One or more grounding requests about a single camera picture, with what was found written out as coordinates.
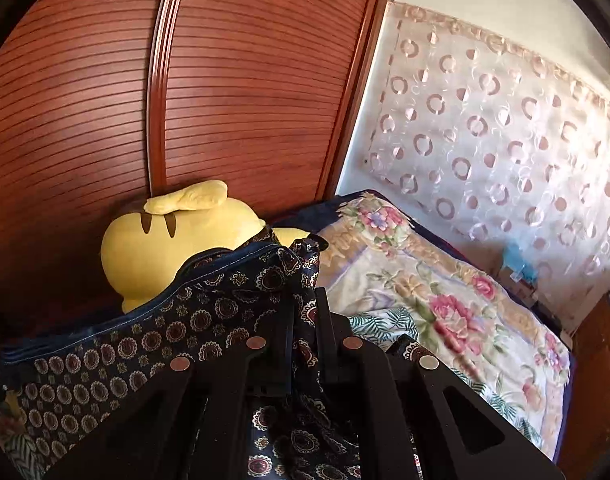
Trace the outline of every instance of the sheer curtain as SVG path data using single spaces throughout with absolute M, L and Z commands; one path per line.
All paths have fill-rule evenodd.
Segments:
M 358 171 L 447 238 L 516 242 L 574 329 L 610 276 L 610 102 L 507 38 L 390 2 L 363 108 Z

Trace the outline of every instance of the black patterned cloth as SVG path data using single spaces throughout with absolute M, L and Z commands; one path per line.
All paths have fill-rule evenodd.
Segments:
M 23 476 L 40 478 L 174 357 L 217 359 L 293 305 L 292 394 L 256 402 L 247 477 L 360 478 L 357 438 L 334 420 L 318 379 L 314 286 L 325 245 L 313 235 L 285 248 L 265 228 L 235 251 L 197 254 L 164 292 L 125 316 L 3 348 L 0 381 L 18 391 L 26 428 L 22 464 L 14 460 Z

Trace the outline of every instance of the pikachu plush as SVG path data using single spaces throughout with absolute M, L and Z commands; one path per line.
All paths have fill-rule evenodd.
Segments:
M 208 180 L 150 198 L 144 212 L 115 219 L 102 238 L 102 268 L 127 313 L 160 294 L 189 257 L 233 250 L 264 225 L 247 204 L 227 196 L 227 184 Z M 274 232 L 285 246 L 308 235 L 292 228 Z

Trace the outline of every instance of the floral blanket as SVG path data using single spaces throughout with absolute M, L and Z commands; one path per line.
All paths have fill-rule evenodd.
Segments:
M 369 192 L 341 204 L 319 234 L 318 285 L 354 333 L 388 348 L 406 333 L 451 367 L 553 458 L 570 377 L 567 348 L 475 267 L 416 234 Z

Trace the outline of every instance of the plush toy ear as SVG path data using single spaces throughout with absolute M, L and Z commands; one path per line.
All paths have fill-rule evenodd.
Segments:
M 145 211 L 152 215 L 166 215 L 173 211 L 212 209 L 227 199 L 227 184 L 222 180 L 208 180 L 173 193 L 150 198 Z

